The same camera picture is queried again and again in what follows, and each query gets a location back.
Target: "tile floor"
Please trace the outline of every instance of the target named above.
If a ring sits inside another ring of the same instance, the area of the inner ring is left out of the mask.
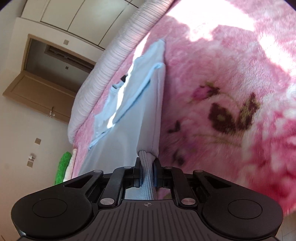
[[[280,241],[296,241],[296,212],[284,218],[276,237]]]

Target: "silver screw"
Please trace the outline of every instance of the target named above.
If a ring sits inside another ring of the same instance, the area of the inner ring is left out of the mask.
[[[103,204],[103,205],[112,205],[114,202],[115,202],[114,199],[109,198],[109,197],[103,198],[100,201],[100,203]]]
[[[187,197],[187,198],[183,198],[181,200],[181,203],[183,203],[184,205],[193,205],[195,204],[195,200],[193,198]]]

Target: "crosshair logo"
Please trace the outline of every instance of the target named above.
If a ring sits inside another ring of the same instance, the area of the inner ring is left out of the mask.
[[[150,207],[150,206],[153,205],[153,204],[150,203],[150,202],[146,202],[146,203],[144,203],[144,205],[145,205],[146,207]]]

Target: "green fabric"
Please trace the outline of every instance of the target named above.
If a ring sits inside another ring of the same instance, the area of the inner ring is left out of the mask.
[[[66,152],[62,156],[62,158],[59,162],[59,167],[57,169],[57,175],[56,175],[56,179],[54,182],[55,185],[63,182],[64,177],[65,177],[65,173],[66,173],[66,169],[67,169],[67,166],[69,165],[71,157],[72,157],[72,154],[70,152]]]

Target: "fluffy pink blanket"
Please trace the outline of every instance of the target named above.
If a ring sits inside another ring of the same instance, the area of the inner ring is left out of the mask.
[[[296,209],[296,12],[283,0],[176,1],[75,138],[79,172],[111,84],[164,38],[162,165],[203,169]]]

